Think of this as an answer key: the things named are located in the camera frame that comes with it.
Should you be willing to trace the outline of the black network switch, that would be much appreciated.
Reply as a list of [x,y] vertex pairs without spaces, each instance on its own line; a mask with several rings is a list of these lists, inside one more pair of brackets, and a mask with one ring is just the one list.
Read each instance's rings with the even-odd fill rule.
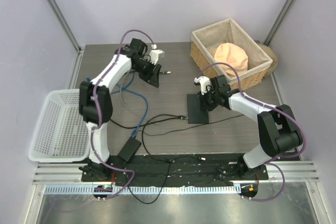
[[188,124],[208,124],[208,112],[201,107],[197,94],[187,94],[187,117]]

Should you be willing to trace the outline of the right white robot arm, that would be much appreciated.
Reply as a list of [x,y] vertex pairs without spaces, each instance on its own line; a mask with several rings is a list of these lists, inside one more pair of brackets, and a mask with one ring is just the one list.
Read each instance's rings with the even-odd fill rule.
[[198,98],[205,111],[210,112],[221,106],[257,123],[259,144],[237,161],[237,173],[242,179],[250,179],[261,165],[303,144],[302,133],[294,123],[289,106],[263,103],[240,89],[232,89],[225,76],[199,76],[194,83],[200,86]]

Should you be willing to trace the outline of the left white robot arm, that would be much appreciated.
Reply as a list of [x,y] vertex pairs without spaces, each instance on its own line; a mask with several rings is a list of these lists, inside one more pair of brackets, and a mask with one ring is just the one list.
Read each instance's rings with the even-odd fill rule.
[[129,45],[121,45],[115,51],[112,60],[91,81],[83,81],[79,86],[79,113],[87,123],[90,140],[89,162],[81,168],[86,175],[94,175],[105,182],[112,174],[106,161],[110,158],[107,145],[107,127],[113,113],[111,92],[119,80],[128,71],[133,70],[146,83],[159,87],[159,59],[164,51],[151,45],[148,56],[147,44],[133,38]]

